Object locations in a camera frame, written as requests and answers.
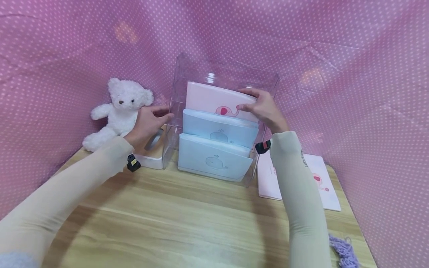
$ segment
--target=yarn tassel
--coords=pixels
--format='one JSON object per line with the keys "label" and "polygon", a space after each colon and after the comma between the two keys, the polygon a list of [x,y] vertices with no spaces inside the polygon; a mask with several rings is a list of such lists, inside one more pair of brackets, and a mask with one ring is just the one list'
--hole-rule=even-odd
{"label": "yarn tassel", "polygon": [[340,256],[339,266],[341,268],[359,268],[359,261],[354,254],[353,247],[346,240],[329,235],[329,245],[335,249]]}

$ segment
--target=elephant illustration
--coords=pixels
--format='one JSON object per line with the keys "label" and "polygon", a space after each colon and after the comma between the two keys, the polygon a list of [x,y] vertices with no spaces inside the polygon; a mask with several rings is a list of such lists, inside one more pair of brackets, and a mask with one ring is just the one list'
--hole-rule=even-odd
{"label": "elephant illustration", "polygon": [[322,186],[322,178],[319,175],[317,175],[316,173],[313,173],[313,178],[315,179],[315,181],[317,183],[317,187],[319,187],[320,190],[329,192],[329,188],[322,188],[321,187]]}
{"label": "elephant illustration", "polygon": [[231,108],[226,107],[226,106],[221,106],[221,107],[216,109],[215,114],[225,115],[225,116],[229,116],[229,117],[236,117],[239,114],[239,112],[240,112],[240,110],[237,109],[237,112],[235,114],[233,114]]}
{"label": "elephant illustration", "polygon": [[205,159],[205,163],[212,168],[215,169],[227,169],[227,166],[224,166],[224,163],[222,163],[222,161],[220,161],[218,158],[216,157],[207,157]]}
{"label": "elephant illustration", "polygon": [[217,140],[220,142],[228,142],[228,136],[223,134],[222,132],[213,132],[210,134],[210,138],[212,140]]}

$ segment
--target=pink notebook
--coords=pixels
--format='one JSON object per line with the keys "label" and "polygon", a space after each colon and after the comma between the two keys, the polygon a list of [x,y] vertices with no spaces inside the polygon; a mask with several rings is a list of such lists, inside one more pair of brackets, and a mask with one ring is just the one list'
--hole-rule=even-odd
{"label": "pink notebook", "polygon": [[255,102],[255,97],[237,91],[194,82],[187,85],[186,109],[258,122],[253,114],[236,108],[238,104]]}
{"label": "pink notebook", "polygon": [[[341,211],[340,202],[331,179],[329,178],[323,158],[304,154],[305,161],[313,173],[314,182],[319,187],[320,198],[323,208],[335,211]],[[269,151],[259,155],[258,166],[258,190],[259,196],[269,199],[281,200],[280,189],[278,187],[277,175],[271,162]]]}

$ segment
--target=pink polka dot backdrop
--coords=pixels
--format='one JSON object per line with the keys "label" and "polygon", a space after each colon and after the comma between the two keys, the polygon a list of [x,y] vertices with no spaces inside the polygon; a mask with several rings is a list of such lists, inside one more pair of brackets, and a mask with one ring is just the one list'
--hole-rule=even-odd
{"label": "pink polka dot backdrop", "polygon": [[381,268],[429,262],[428,2],[0,0],[0,218],[100,127],[110,77],[168,103],[182,52],[278,73]]}

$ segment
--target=beige arm sleeve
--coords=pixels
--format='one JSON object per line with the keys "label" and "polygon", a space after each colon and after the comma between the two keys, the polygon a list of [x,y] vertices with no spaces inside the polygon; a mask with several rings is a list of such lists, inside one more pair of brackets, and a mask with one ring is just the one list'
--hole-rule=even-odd
{"label": "beige arm sleeve", "polygon": [[274,134],[270,154],[289,218],[290,268],[330,268],[322,201],[296,133]]}
{"label": "beige arm sleeve", "polygon": [[0,221],[0,254],[21,252],[39,265],[78,203],[123,171],[133,147],[122,137],[49,179]]}

